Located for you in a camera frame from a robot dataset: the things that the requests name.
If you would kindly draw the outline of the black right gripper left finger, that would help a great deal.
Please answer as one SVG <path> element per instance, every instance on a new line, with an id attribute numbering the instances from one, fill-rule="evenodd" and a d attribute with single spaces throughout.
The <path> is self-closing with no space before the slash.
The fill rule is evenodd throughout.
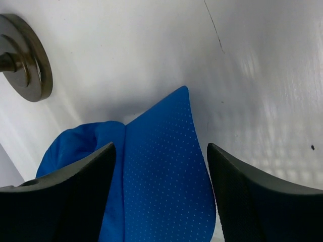
<path id="1" fill-rule="evenodd" d="M 109 143 L 17 187 L 1 188 L 1 241 L 98 241 L 116 163 Z"/>

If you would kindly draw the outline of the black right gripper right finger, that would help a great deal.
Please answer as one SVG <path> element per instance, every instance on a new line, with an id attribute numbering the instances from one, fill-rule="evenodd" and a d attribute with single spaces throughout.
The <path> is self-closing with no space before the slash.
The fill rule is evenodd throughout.
<path id="1" fill-rule="evenodd" d="M 322 190 L 268 174 L 213 143 L 207 161 L 225 241 L 322 241 Z"/>

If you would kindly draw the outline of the cream mannequin head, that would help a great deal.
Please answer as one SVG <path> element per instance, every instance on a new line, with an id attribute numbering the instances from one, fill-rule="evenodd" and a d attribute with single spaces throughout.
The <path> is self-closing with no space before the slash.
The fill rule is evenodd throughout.
<path id="1" fill-rule="evenodd" d="M 52 93 L 45 49 L 33 29 L 15 14 L 1 14 L 1 73 L 30 102 L 47 99 Z"/>

